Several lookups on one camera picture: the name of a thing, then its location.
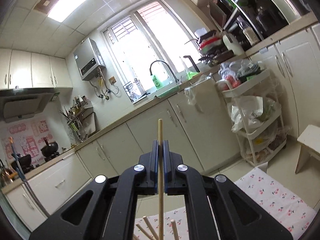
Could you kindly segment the white wooden stool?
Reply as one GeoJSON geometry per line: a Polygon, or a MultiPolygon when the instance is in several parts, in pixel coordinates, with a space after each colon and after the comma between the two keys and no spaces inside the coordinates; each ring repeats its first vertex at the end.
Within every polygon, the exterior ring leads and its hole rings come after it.
{"type": "Polygon", "coordinates": [[[300,153],[296,165],[295,174],[298,174],[308,160],[313,157],[320,159],[319,155],[319,133],[320,128],[314,125],[308,125],[307,128],[298,137],[300,144],[300,153]]]}

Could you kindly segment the black wok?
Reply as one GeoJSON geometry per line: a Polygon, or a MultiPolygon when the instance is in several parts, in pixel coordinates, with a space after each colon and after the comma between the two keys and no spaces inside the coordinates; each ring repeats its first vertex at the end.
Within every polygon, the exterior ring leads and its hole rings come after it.
{"type": "Polygon", "coordinates": [[[44,137],[43,140],[44,140],[46,145],[43,148],[41,148],[42,155],[45,158],[52,157],[53,155],[57,156],[58,149],[59,149],[58,143],[56,141],[48,142],[46,137],[44,137]]]}
{"type": "Polygon", "coordinates": [[[21,155],[18,153],[17,157],[18,157],[18,162],[20,163],[20,166],[21,166],[24,174],[26,174],[34,169],[34,166],[31,163],[31,155],[30,154],[21,155]]]}

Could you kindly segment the chrome kitchen faucet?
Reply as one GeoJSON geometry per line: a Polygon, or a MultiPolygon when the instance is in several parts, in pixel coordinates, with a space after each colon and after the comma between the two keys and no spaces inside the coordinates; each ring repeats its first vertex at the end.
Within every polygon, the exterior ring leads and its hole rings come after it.
{"type": "Polygon", "coordinates": [[[151,76],[156,76],[161,82],[171,78],[177,85],[180,83],[180,79],[177,77],[174,70],[164,60],[153,61],[150,64],[149,72],[151,76]]]}

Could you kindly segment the white rolling storage cart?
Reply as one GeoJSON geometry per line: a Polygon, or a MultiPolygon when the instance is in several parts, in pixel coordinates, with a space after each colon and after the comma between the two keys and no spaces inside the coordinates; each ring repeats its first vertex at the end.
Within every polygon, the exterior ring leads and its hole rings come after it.
{"type": "Polygon", "coordinates": [[[252,166],[269,162],[287,143],[277,84],[269,70],[239,84],[231,77],[217,81],[216,88],[227,103],[242,158],[252,166]]]}

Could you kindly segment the blue handled mop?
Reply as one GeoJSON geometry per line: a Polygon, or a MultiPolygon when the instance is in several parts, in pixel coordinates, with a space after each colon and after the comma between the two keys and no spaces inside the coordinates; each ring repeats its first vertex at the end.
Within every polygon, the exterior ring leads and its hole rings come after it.
{"type": "Polygon", "coordinates": [[[40,210],[44,213],[44,215],[46,217],[49,217],[50,214],[47,212],[47,210],[44,208],[44,206],[41,204],[41,202],[37,198],[36,194],[34,193],[33,189],[29,185],[28,180],[26,179],[26,177],[25,177],[25,175],[23,173],[23,170],[21,168],[21,165],[20,165],[20,162],[19,162],[19,159],[18,159],[18,156],[17,156],[17,152],[16,152],[15,147],[14,147],[14,143],[13,143],[13,138],[12,137],[9,137],[9,142],[10,142],[10,146],[11,146],[11,149],[12,149],[12,155],[15,158],[17,166],[18,166],[17,173],[18,173],[19,177],[23,181],[23,184],[25,185],[27,191],[29,192],[29,194],[33,198],[33,200],[36,203],[36,205],[40,208],[40,210]]]}

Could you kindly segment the green dish soap bottle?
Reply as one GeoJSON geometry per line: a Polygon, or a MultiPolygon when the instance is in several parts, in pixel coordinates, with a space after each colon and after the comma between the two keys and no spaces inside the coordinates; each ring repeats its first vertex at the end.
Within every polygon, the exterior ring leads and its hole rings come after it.
{"type": "Polygon", "coordinates": [[[161,81],[159,81],[157,76],[152,75],[152,81],[157,89],[160,89],[162,87],[161,81]]]}

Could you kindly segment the hanging white trash bin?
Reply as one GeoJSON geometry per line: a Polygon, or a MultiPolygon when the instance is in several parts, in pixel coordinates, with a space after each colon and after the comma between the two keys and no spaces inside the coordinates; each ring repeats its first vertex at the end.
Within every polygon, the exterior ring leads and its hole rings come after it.
{"type": "Polygon", "coordinates": [[[221,110],[221,101],[212,76],[201,76],[190,87],[184,89],[188,104],[201,114],[213,114],[221,110]]]}

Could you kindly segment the white electric kettle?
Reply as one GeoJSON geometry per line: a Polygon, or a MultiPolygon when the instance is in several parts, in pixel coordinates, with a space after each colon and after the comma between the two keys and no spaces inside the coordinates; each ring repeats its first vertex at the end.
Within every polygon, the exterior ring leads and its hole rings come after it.
{"type": "Polygon", "coordinates": [[[234,35],[224,33],[222,40],[228,50],[231,50],[235,56],[240,56],[245,53],[240,43],[234,35]]]}

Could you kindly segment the cherry print tablecloth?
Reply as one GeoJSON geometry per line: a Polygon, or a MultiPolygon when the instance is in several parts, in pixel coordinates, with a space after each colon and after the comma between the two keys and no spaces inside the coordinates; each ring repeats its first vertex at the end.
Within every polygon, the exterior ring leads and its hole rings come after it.
{"type": "MultiPolygon", "coordinates": [[[[299,239],[316,216],[316,211],[302,198],[259,168],[252,169],[234,183],[282,224],[291,233],[293,239],[299,239]]],[[[147,218],[152,228],[158,233],[158,215],[147,218]]],[[[171,228],[172,219],[176,222],[179,239],[189,239],[185,206],[164,213],[164,239],[174,239],[171,228]]],[[[135,220],[134,235],[137,239],[149,239],[139,227],[136,227],[136,224],[139,224],[148,234],[151,233],[142,217],[135,220]]]]}

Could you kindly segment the stacked pans and lids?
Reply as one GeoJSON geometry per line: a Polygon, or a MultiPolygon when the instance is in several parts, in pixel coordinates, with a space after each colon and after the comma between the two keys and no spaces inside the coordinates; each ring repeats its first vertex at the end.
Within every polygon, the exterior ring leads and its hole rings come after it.
{"type": "Polygon", "coordinates": [[[235,56],[223,42],[222,36],[216,30],[211,30],[200,36],[197,41],[198,51],[201,57],[199,61],[210,66],[220,64],[235,56]]]}

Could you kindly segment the range hood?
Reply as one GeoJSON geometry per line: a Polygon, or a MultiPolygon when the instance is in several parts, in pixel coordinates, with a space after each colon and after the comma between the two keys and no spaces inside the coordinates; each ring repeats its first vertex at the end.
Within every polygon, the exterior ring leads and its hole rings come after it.
{"type": "Polygon", "coordinates": [[[1,121],[6,123],[33,118],[42,113],[60,92],[55,88],[15,88],[1,90],[1,121]]]}

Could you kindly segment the metal kettle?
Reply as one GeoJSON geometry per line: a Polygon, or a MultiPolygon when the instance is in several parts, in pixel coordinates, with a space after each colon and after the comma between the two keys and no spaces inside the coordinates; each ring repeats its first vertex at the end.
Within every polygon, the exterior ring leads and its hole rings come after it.
{"type": "Polygon", "coordinates": [[[13,170],[5,167],[2,160],[0,160],[0,162],[1,162],[1,174],[0,174],[1,185],[4,187],[11,184],[14,181],[15,177],[17,176],[17,172],[14,172],[13,170]]]}

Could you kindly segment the wooden chopstick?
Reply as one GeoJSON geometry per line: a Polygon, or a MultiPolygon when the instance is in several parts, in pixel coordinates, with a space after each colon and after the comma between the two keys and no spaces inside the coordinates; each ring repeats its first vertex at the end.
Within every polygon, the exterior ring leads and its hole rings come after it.
{"type": "Polygon", "coordinates": [[[146,226],[148,227],[149,231],[152,233],[152,236],[154,237],[154,239],[159,240],[159,236],[158,236],[157,232],[155,231],[155,229],[153,228],[153,226],[151,225],[148,217],[143,216],[143,220],[144,220],[144,223],[146,224],[146,226]]]}
{"type": "Polygon", "coordinates": [[[179,240],[176,220],[172,219],[170,222],[171,222],[171,228],[172,228],[172,233],[173,233],[174,240],[179,240]]]}
{"type": "Polygon", "coordinates": [[[164,239],[164,176],[163,176],[163,120],[158,120],[158,194],[159,194],[159,239],[164,239]]]}

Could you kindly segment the white wall water heater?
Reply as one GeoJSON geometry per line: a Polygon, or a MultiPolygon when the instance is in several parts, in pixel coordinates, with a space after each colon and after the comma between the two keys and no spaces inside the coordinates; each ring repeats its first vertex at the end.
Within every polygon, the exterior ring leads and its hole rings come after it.
{"type": "Polygon", "coordinates": [[[73,52],[82,81],[90,81],[99,76],[99,70],[105,68],[105,63],[96,42],[87,38],[73,52]]]}

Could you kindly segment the wall utensil rack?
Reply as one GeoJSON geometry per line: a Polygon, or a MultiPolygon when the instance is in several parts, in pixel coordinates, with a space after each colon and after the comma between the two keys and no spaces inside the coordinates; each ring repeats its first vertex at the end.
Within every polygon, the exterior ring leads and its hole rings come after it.
{"type": "Polygon", "coordinates": [[[75,141],[83,142],[97,131],[93,105],[86,96],[74,97],[72,107],[63,107],[59,112],[75,141]]]}

